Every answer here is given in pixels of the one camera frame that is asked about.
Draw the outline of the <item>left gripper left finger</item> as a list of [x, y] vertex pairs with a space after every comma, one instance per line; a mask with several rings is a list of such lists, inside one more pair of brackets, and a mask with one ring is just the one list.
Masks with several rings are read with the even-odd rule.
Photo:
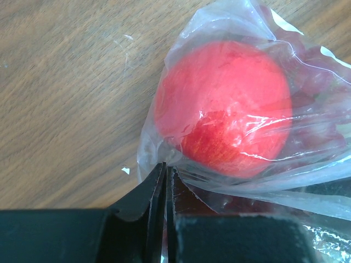
[[1, 262], [160, 262], [167, 167], [98, 209], [1, 211]]

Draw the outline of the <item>clear zip top bag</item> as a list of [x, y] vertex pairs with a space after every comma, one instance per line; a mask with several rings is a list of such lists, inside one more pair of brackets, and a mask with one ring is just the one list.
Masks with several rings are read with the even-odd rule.
[[227, 211], [235, 197], [309, 213], [303, 221], [323, 262], [350, 262], [350, 64], [313, 43], [260, 1], [216, 1], [199, 9], [165, 58], [164, 74], [185, 54], [214, 40], [266, 52], [290, 87], [292, 128], [279, 155], [253, 179], [225, 178], [186, 154], [156, 128], [155, 104], [141, 131], [138, 179], [164, 161], [184, 173], [209, 206]]

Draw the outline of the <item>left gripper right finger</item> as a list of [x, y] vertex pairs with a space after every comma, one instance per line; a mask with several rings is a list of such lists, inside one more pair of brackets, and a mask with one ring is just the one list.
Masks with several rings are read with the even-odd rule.
[[316, 262], [302, 225], [266, 212], [219, 214], [167, 169], [168, 262]]

